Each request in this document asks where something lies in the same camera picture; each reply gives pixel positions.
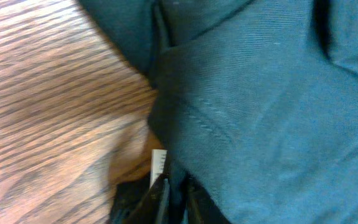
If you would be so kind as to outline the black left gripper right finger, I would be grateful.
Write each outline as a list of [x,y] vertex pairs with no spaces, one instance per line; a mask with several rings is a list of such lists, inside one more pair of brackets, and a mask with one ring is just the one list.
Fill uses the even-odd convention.
[[186,209],[189,224],[229,224],[207,191],[193,179],[187,185]]

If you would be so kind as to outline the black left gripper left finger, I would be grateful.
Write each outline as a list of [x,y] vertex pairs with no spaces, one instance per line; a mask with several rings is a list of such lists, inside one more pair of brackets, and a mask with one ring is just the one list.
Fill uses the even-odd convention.
[[170,184],[161,174],[153,184],[149,175],[117,186],[110,211],[110,224],[155,224],[168,222]]

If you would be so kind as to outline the black t-shirt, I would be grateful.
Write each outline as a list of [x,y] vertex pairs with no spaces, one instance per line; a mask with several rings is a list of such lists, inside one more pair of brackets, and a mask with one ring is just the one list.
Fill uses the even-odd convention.
[[358,1],[83,1],[156,89],[168,222],[358,223]]

